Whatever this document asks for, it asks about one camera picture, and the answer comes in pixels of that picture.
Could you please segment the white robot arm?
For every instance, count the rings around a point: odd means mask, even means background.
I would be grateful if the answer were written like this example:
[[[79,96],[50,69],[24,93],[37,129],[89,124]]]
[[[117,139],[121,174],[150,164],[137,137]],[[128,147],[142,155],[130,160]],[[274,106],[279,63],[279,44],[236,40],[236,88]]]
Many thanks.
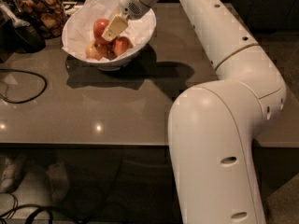
[[[120,0],[103,37],[159,0]],[[179,0],[217,78],[172,104],[168,142],[184,224],[266,224],[251,144],[284,108],[282,75],[221,0]]]

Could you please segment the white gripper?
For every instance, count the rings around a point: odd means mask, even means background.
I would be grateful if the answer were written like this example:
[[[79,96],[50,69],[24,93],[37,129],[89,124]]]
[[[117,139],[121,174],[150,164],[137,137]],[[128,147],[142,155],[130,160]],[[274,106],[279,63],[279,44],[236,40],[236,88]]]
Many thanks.
[[[128,20],[141,19],[150,9],[152,0],[120,0],[121,14],[115,15],[102,33],[106,41],[114,40],[128,27]]]

